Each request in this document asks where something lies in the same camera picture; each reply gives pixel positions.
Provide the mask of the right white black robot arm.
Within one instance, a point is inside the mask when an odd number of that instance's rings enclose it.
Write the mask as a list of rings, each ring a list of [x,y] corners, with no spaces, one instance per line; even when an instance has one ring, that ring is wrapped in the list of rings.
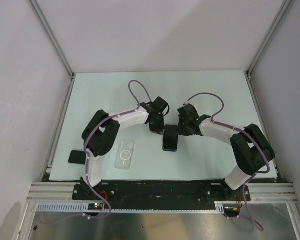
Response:
[[[239,188],[257,174],[270,171],[275,151],[261,129],[250,124],[239,128],[226,123],[213,123],[209,115],[186,116],[179,114],[178,133],[181,136],[210,137],[232,147],[236,166],[225,177],[222,197],[228,201],[239,195]]]

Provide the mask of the black smartphone blue edge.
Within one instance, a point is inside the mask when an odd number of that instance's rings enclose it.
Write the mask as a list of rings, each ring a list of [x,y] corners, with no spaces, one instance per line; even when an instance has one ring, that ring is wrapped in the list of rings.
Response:
[[[163,131],[162,149],[165,152],[176,152],[178,150],[178,126],[165,125]]]

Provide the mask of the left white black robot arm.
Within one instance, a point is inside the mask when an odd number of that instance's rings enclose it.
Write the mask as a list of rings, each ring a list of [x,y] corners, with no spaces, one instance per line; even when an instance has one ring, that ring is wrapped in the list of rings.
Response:
[[[99,110],[93,116],[82,133],[83,151],[86,154],[85,174],[86,185],[83,193],[89,199],[97,199],[101,194],[102,169],[105,155],[114,146],[119,131],[136,125],[148,125],[149,131],[161,135],[164,131],[164,111],[168,107],[156,106],[153,102],[141,103],[136,109],[110,115]]]

